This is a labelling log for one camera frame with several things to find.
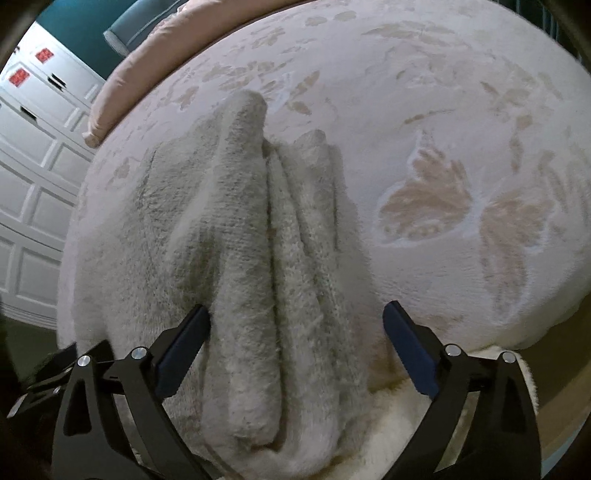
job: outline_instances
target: blue gripper pad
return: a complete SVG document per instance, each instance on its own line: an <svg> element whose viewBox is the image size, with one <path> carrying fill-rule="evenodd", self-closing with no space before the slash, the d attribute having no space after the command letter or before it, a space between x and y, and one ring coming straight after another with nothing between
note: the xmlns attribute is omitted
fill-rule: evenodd
<svg viewBox="0 0 591 480"><path fill-rule="evenodd" d="M397 301L391 301L386 305L382 319L384 330L402 360L414 387L420 394L434 399L439 393L436 378L439 360L434 351L436 348L433 348L439 342L437 337L430 329L415 325ZM426 337L422 340L426 340L429 345L421 343L417 335L419 329L425 329L430 334L421 335Z"/></svg>
<svg viewBox="0 0 591 480"><path fill-rule="evenodd" d="M191 318L183 322L182 330L155 366L157 383L154 392L157 398L163 400L176 394L209 336L210 325L209 314L204 307L193 312Z"/></svg>

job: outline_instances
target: white wardrobe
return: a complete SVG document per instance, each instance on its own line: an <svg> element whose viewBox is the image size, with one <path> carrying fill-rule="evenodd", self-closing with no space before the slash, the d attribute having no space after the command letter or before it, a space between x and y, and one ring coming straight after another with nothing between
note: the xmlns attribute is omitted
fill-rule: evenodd
<svg viewBox="0 0 591 480"><path fill-rule="evenodd" d="M0 297L56 327L70 215L94 157L82 132L104 80L37 23L0 74Z"/></svg>

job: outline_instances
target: leaf pattern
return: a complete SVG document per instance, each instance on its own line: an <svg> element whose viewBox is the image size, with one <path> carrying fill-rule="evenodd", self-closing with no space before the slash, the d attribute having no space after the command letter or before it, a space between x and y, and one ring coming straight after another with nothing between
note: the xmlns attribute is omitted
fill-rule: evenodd
<svg viewBox="0 0 591 480"><path fill-rule="evenodd" d="M545 197L527 201L520 191L513 191L499 196L482 213L480 262L486 289L500 313L508 313L523 295L525 249L540 243L551 208Z"/></svg>
<svg viewBox="0 0 591 480"><path fill-rule="evenodd" d="M432 144L420 145L411 160L414 177L392 192L379 210L380 229L389 241L421 240L455 228L472 206L464 166Z"/></svg>

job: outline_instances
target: gray fuzzy garment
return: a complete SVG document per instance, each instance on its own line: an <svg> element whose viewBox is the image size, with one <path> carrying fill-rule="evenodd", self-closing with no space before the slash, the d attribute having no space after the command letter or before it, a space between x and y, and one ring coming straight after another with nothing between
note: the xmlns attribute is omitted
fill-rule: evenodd
<svg viewBox="0 0 591 480"><path fill-rule="evenodd" d="M324 133L263 137L267 106L232 95L147 155L124 202L79 244L79 351L150 345L196 304L212 334L164 404L226 476L312 475L363 438L366 372L339 281Z"/></svg>

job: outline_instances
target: black cabinet handle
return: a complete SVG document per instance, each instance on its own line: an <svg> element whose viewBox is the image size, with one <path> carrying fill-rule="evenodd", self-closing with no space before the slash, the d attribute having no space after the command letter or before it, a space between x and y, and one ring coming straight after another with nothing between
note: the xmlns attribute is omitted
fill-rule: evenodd
<svg viewBox="0 0 591 480"><path fill-rule="evenodd" d="M47 77L47 81L51 83L55 88L57 88L60 92L63 91L63 87L51 77Z"/></svg>
<svg viewBox="0 0 591 480"><path fill-rule="evenodd" d="M23 106L21 106L21 112L24 113L26 116L28 116L34 122L37 121L37 117L35 115L33 115L29 110L24 108Z"/></svg>
<svg viewBox="0 0 591 480"><path fill-rule="evenodd" d="M51 74L51 78L53 78L57 83L59 83L62 87L66 88L66 82L64 82L61 78L59 78L55 73Z"/></svg>

